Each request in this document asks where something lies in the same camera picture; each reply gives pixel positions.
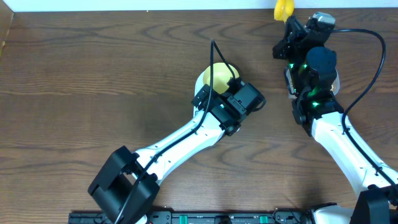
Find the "yellow plastic measuring scoop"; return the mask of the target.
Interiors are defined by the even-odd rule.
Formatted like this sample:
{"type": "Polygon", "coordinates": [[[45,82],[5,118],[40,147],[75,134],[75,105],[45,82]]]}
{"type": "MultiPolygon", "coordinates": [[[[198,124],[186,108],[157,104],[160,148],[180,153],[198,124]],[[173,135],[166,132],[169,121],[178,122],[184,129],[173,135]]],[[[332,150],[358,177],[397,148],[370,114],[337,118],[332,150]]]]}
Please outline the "yellow plastic measuring scoop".
{"type": "Polygon", "coordinates": [[[274,19],[287,22],[295,9],[294,0],[277,0],[274,8],[274,19]]]}

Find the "pale yellow bowl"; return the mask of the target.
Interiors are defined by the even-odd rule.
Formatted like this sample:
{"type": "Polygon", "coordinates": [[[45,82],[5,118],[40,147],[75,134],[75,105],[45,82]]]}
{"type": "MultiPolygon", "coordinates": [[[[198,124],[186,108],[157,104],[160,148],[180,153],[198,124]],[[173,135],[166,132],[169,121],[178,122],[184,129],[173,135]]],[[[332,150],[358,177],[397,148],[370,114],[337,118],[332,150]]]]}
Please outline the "pale yellow bowl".
{"type": "MultiPolygon", "coordinates": [[[[239,78],[239,72],[232,65],[229,65],[232,69],[235,78],[239,78]]],[[[210,85],[211,67],[209,66],[205,71],[202,78],[203,84],[210,85]]],[[[214,63],[213,64],[213,90],[218,94],[222,94],[229,88],[228,82],[233,78],[233,75],[225,63],[214,63]]]]}

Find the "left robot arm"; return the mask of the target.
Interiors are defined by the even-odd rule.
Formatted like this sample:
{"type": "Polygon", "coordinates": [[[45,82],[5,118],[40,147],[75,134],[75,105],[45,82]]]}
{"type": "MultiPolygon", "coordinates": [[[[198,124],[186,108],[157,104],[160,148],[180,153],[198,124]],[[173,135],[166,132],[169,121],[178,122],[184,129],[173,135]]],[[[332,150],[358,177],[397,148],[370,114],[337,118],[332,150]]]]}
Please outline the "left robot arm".
{"type": "Polygon", "coordinates": [[[201,150],[232,136],[266,103],[250,83],[233,82],[224,93],[198,84],[193,118],[159,142],[131,152],[122,146],[106,160],[88,193],[111,223],[145,223],[162,181],[201,150]]]}

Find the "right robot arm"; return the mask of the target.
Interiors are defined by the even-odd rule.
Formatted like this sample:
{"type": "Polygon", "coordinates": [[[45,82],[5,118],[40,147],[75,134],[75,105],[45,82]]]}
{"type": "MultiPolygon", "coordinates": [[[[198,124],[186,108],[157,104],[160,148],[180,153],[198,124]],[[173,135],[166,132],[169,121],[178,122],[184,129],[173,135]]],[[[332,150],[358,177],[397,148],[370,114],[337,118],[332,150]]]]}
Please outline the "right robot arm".
{"type": "Polygon", "coordinates": [[[337,101],[336,52],[325,47],[335,18],[316,12],[305,25],[284,16],[285,33],[273,56],[288,61],[285,82],[295,122],[321,144],[351,184],[354,208],[336,203],[312,207],[302,223],[397,223],[397,171],[357,133],[337,101]]]}

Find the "white digital kitchen scale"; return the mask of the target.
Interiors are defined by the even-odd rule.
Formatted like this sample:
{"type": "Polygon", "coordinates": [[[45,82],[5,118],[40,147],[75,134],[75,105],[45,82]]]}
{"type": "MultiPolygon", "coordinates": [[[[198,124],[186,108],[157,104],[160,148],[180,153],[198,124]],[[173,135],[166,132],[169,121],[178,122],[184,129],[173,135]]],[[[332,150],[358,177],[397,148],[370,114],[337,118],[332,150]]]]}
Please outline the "white digital kitchen scale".
{"type": "Polygon", "coordinates": [[[214,64],[213,83],[210,83],[210,70],[207,67],[196,80],[193,114],[206,111],[205,121],[213,119],[219,123],[239,119],[246,108],[236,95],[243,87],[238,69],[221,62],[214,64]]]}

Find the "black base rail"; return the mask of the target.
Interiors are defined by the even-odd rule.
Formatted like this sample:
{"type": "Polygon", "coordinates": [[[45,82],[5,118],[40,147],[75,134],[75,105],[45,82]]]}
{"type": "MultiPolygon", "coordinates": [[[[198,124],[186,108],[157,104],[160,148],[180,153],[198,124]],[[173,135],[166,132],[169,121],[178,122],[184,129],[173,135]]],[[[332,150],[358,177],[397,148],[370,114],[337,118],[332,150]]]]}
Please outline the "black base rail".
{"type": "Polygon", "coordinates": [[[138,222],[144,224],[312,224],[314,221],[308,212],[277,209],[270,212],[257,213],[190,213],[159,210],[149,212],[138,222]]]}

